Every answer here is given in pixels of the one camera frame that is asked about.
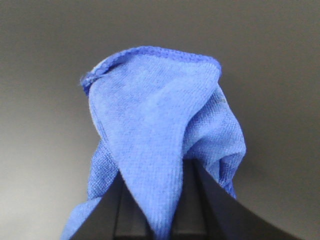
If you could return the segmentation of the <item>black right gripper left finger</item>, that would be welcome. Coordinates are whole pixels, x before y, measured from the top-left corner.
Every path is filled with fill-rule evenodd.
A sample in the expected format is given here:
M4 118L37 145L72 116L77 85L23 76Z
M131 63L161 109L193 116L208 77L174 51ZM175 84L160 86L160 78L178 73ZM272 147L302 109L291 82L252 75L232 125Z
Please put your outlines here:
M114 231L115 240L152 240L149 224L128 190L122 176L120 180L120 199Z

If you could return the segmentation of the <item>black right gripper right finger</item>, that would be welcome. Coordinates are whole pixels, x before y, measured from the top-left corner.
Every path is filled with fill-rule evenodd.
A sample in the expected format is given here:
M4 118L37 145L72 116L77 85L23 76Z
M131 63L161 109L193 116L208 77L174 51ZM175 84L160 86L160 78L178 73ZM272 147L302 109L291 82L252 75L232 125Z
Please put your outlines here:
M171 228L172 240L205 240L207 230L193 164L183 162L183 183Z

